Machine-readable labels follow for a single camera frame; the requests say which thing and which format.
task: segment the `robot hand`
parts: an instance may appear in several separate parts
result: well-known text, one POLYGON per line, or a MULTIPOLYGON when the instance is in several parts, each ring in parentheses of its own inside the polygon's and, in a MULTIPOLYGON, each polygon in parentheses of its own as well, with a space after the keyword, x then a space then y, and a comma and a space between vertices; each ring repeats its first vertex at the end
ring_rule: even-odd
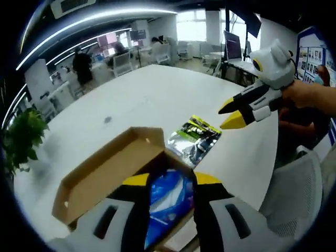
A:
POLYGON ((221 129, 243 128, 279 108, 281 89, 293 83, 296 72, 291 56, 293 53, 285 50, 278 39, 269 48, 251 52, 259 79, 223 104, 219 114, 233 113, 222 123, 221 129))

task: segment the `human hand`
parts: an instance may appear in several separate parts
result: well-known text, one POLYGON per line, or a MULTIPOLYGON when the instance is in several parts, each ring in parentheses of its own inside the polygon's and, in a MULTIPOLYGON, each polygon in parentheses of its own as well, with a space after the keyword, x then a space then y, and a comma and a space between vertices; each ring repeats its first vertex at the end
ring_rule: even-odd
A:
POLYGON ((282 90, 282 98, 292 100, 298 108, 312 107, 314 87, 314 84, 309 85, 301 80, 294 80, 293 84, 282 90))

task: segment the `cardboard box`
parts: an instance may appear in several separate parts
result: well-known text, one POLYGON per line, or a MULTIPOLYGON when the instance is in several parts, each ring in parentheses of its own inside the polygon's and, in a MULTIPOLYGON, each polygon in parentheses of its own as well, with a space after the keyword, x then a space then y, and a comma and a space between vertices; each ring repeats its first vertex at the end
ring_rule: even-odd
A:
MULTIPOLYGON (((70 172, 60 183, 52 215, 75 228, 77 219, 111 194, 130 176, 166 169, 190 172, 190 167, 165 149, 158 128, 130 128, 70 172)), ((189 212, 163 243, 192 216, 189 212)))

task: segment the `window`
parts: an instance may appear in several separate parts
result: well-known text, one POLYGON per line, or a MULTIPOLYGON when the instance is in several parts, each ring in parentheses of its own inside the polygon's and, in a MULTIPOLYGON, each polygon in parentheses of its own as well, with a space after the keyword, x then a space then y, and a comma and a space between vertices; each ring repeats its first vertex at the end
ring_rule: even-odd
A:
POLYGON ((186 41, 205 41, 205 10, 179 13, 176 17, 177 39, 186 41))
POLYGON ((120 34, 119 41, 125 48, 128 48, 127 33, 120 34))
MULTIPOLYGON (((224 31, 225 31, 225 10, 220 10, 220 18, 221 18, 221 40, 225 41, 224 31)), ((238 17, 236 14, 230 11, 230 32, 239 36, 240 39, 240 46, 242 49, 245 49, 245 36, 246 36, 246 25, 245 21, 238 17)), ((252 36, 251 33, 248 33, 248 41, 251 44, 251 50, 256 51, 260 49, 260 37, 261 37, 261 30, 259 31, 258 38, 252 36)))

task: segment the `ceiling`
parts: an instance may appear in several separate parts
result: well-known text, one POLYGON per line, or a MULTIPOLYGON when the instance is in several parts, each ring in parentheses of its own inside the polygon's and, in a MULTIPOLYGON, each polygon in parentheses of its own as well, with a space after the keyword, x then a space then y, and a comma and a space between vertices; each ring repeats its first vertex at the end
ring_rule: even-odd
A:
MULTIPOLYGON (((292 29, 294 32, 299 32, 312 25, 311 19, 306 18, 306 16, 303 15, 303 13, 305 13, 305 5, 301 4, 302 0, 296 1, 295 4, 293 4, 293 1, 284 0, 281 2, 281 5, 277 5, 276 8, 274 7, 275 3, 268 0, 147 0, 146 2, 141 0, 123 0, 122 2, 119 0, 97 0, 95 4, 76 10, 59 19, 55 19, 51 11, 49 4, 52 1, 46 1, 39 6, 38 10, 35 11, 29 24, 29 30, 25 36, 22 53, 19 55, 18 52, 20 49, 20 38, 22 38, 21 34, 24 33, 25 27, 27 27, 32 13, 37 8, 38 0, 25 2, 29 2, 29 4, 27 3, 27 7, 20 8, 17 11, 17 18, 19 20, 18 23, 20 25, 11 26, 11 29, 7 28, 9 33, 13 33, 14 29, 16 34, 15 39, 18 41, 13 43, 13 40, 11 40, 9 44, 9 46, 14 49, 11 50, 12 57, 10 62, 14 66, 17 65, 19 60, 23 58, 22 56, 27 55, 46 37, 50 36, 61 28, 76 22, 77 20, 83 19, 84 17, 98 12, 106 11, 107 9, 125 7, 134 8, 137 6, 144 6, 144 3, 146 4, 146 7, 149 6, 151 8, 160 8, 177 12, 197 8, 205 8, 209 11, 219 10, 220 8, 225 8, 227 4, 227 6, 229 6, 229 8, 234 12, 237 10, 249 13, 259 13, 261 17, 280 23, 289 29, 292 29)), ((49 53, 53 55, 55 52, 63 51, 70 46, 75 45, 78 43, 78 41, 83 41, 90 37, 118 29, 120 27, 125 27, 136 19, 151 19, 156 17, 158 17, 158 15, 123 15, 113 19, 100 18, 99 22, 97 22, 97 20, 92 20, 91 22, 86 22, 84 24, 73 27, 72 29, 68 29, 61 35, 50 40, 43 47, 41 47, 39 51, 36 52, 36 55, 39 56, 43 53, 46 53, 46 51, 49 51, 49 53)), ((1 63, 8 67, 8 62, 1 63)))

